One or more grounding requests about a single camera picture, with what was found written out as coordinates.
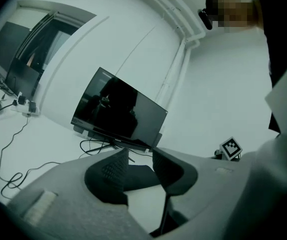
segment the desk surface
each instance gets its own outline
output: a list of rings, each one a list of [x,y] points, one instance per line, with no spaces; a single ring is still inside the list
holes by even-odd
[[[4,92],[0,90],[0,99],[3,94]],[[2,105],[6,106],[12,102],[13,98],[6,95]],[[22,113],[12,111],[10,107],[4,109],[0,115],[0,155],[1,149],[11,141],[13,134],[18,132],[26,122],[27,118]],[[25,175],[27,170],[47,162],[63,163],[78,159],[83,153],[79,147],[82,140],[84,140],[82,135],[53,122],[44,115],[30,117],[28,125],[4,150],[0,174],[4,179],[10,179],[15,173],[21,172]],[[83,144],[84,149],[89,150],[89,143]],[[92,149],[99,148],[101,143],[91,142],[90,146]],[[135,161],[135,163],[129,161],[130,165],[148,165],[151,168],[153,166],[152,158],[149,156],[129,152],[129,157]],[[21,187],[24,188],[54,166],[56,165],[47,164],[41,169],[31,171]],[[4,186],[5,182],[0,180],[0,191]],[[18,189],[6,188],[3,194],[12,198],[18,191]],[[147,232],[157,229],[165,202],[165,192],[162,187],[159,185],[129,191],[126,194],[130,214]],[[6,204],[8,201],[0,193],[0,202]]]

